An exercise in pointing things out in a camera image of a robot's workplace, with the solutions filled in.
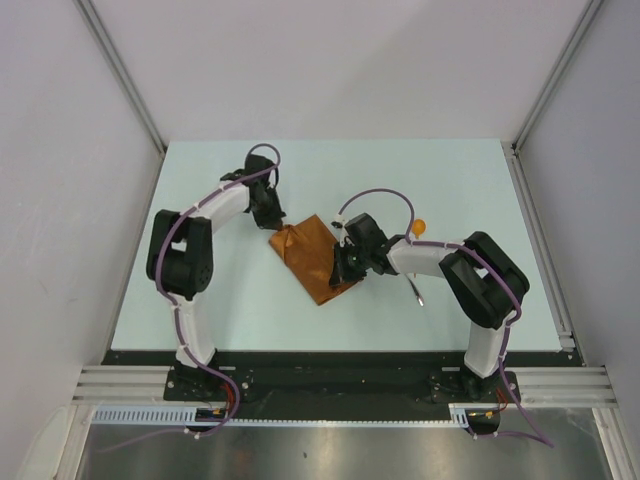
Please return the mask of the right aluminium side rail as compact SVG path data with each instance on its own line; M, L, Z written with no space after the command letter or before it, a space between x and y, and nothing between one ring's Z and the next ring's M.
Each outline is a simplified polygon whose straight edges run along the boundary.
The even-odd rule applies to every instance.
M569 309L528 181L525 178L522 162L510 143L502 142L501 146L539 267L560 345L563 351L578 351L578 342L574 334Z

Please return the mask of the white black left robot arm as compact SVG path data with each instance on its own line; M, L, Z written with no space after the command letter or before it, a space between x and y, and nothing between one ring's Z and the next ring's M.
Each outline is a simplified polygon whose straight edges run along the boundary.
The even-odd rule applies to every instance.
M217 188L184 212L160 210L152 225L146 275L168 302L178 347L167 375L166 401L208 401L230 391L218 370L217 349L202 309L214 276L214 234L234 217L248 213L258 228L283 226L276 186L281 157L274 161L247 153L242 168L223 175Z

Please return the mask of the aluminium corner post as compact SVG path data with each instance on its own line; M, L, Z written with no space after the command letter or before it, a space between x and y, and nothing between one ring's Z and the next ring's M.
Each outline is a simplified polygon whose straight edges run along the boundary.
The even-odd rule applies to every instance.
M554 61L552 68L545 78L541 90L537 94L533 105L529 109L525 119L518 129L514 139L510 142L510 148L515 155L519 155L526 141L544 114L549 102L567 74L571 63L577 56L591 27L607 4L605 0L589 0L586 2L566 42Z
M156 122L95 3L90 0L73 0L72 3L78 10L81 19L85 23L146 137L158 155L164 158L168 146L162 139Z

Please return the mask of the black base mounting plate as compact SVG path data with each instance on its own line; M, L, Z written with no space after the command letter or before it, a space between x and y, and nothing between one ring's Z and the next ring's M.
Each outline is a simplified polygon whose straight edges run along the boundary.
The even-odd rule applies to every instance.
M168 366L174 363L168 351L110 351L103 361L113 366ZM199 407L227 413L306 411L310 415L337 411L354 416L372 416L390 410L393 418L406 419L419 411L433 411L440 405L491 404L495 408L511 403L519 388L509 390L507 382L519 385L509 371L497 375L489 394L473 400L457 383L463 355L460 352L221 352L218 370L231 385Z

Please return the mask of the aluminium front frame rail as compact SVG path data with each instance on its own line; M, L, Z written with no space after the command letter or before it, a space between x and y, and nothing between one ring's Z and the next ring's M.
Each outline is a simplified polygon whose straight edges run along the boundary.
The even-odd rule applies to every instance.
M522 404L533 408L616 408L603 367L511 367ZM162 401L168 366L87 366L73 394L77 402Z

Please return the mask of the left aluminium corner post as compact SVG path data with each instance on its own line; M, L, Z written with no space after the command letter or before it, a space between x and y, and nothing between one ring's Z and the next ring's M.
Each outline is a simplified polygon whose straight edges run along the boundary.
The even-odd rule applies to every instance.
M164 158L168 146L162 139L156 122L95 3L90 0L73 0L72 3L78 10L81 19L85 23L146 137L158 155Z

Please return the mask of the orange plastic spoon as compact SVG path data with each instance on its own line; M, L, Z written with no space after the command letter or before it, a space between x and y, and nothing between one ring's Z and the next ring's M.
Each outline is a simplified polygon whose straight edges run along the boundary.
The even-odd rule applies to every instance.
M412 222L411 235L418 240L427 230L427 224L423 219L417 218Z

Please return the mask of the silver metal fork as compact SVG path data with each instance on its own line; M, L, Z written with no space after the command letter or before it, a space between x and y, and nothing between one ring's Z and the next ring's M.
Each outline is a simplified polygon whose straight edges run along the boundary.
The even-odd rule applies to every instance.
M416 301L418 302L419 306L420 307L424 307L425 301L424 301L424 298L423 298L421 292L419 291L417 285L415 284L415 282L410 277L407 277L407 280L409 282L409 285L410 285L410 287L411 287L411 289L412 289L412 291L414 293L414 296L415 296Z

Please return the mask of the right aluminium corner post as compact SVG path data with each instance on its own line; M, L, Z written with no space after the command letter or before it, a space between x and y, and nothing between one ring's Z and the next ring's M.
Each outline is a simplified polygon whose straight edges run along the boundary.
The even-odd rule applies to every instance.
M552 68L545 78L541 90L537 94L533 105L529 109L525 119L518 129L514 139L510 142L510 148L515 155L519 155L526 141L544 114L549 102L567 74L571 63L577 56L591 27L607 4L605 0L589 0L586 2L566 42L554 61Z

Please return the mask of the orange-brown cloth napkin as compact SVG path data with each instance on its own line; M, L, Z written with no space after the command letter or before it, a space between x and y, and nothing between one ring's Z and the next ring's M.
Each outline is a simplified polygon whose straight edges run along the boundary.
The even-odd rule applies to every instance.
M336 242L317 215L296 225L284 225L269 238L271 248L318 306L356 285L356 282L338 286L329 284Z

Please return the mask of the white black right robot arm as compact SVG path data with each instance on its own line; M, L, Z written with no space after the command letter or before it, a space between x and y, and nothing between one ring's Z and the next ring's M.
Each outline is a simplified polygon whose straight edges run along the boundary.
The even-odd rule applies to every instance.
M505 358L507 328L521 315L530 283L494 239L476 231L460 242L421 241L409 234L386 236L367 213L347 221L333 246L329 285L339 287L378 275L424 275L444 279L471 321L468 347L457 383L465 396L484 401L497 389Z

